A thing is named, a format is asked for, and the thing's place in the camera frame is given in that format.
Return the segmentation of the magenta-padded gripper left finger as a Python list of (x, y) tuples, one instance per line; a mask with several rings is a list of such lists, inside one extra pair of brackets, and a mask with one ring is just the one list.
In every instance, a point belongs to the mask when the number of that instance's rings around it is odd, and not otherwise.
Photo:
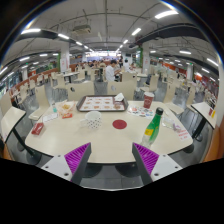
[(91, 144), (87, 143), (65, 155), (56, 155), (42, 169), (65, 180), (80, 184), (91, 154)]

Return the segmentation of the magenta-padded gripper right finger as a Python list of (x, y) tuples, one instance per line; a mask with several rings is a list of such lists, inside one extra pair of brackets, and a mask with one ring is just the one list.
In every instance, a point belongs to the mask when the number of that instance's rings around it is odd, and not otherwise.
[(134, 143), (132, 154), (144, 185), (159, 180), (182, 169), (169, 155), (158, 155), (152, 150)]

